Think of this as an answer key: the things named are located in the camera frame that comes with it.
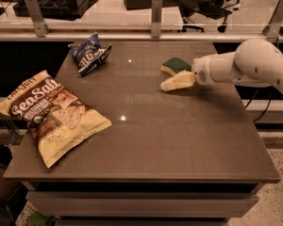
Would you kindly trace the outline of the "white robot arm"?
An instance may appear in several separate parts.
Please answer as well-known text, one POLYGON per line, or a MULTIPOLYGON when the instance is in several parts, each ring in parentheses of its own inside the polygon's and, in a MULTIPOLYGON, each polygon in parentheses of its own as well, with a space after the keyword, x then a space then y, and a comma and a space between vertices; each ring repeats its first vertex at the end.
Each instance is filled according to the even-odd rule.
POLYGON ((164 91, 229 83, 264 88, 272 86, 283 95, 283 54, 266 40, 246 40, 235 52, 195 58, 191 71, 183 70, 160 84, 164 91))

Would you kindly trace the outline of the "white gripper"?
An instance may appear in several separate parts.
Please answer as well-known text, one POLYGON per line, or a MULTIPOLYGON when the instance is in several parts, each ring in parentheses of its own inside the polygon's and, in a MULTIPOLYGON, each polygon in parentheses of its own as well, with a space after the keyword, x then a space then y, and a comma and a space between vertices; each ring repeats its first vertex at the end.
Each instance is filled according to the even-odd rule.
POLYGON ((184 89, 191 87, 195 80, 201 86, 213 85, 214 81, 210 74, 210 61, 212 56, 195 58, 191 66, 192 72, 182 71, 168 78, 160 84, 163 91, 184 89))

